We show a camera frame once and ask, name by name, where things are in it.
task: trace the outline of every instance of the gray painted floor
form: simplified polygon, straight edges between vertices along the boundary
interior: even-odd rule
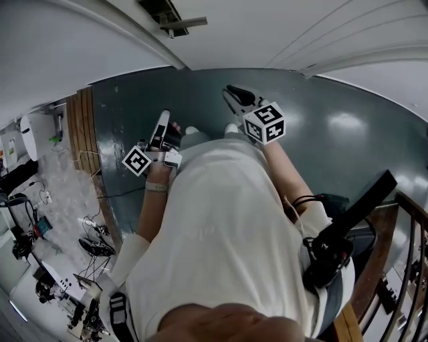
[[[182,127],[221,138],[235,117],[221,90],[230,83],[257,88],[286,114],[281,144],[314,193],[354,198],[377,172],[389,169],[399,187],[425,208],[428,194],[427,123],[362,90],[271,69],[177,71],[156,69],[94,84],[94,115],[102,175],[109,195],[144,186],[121,161],[148,138],[160,112]],[[110,198],[123,233],[136,225],[143,191]],[[403,249],[409,221],[400,214],[389,265]]]

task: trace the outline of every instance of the sneaker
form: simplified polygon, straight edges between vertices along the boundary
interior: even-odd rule
[[[225,128],[225,135],[227,133],[239,133],[238,126],[235,124],[228,124]]]
[[[189,134],[193,134],[193,133],[197,133],[197,132],[199,132],[199,130],[196,127],[189,126],[188,128],[186,128],[186,135],[187,136]]]

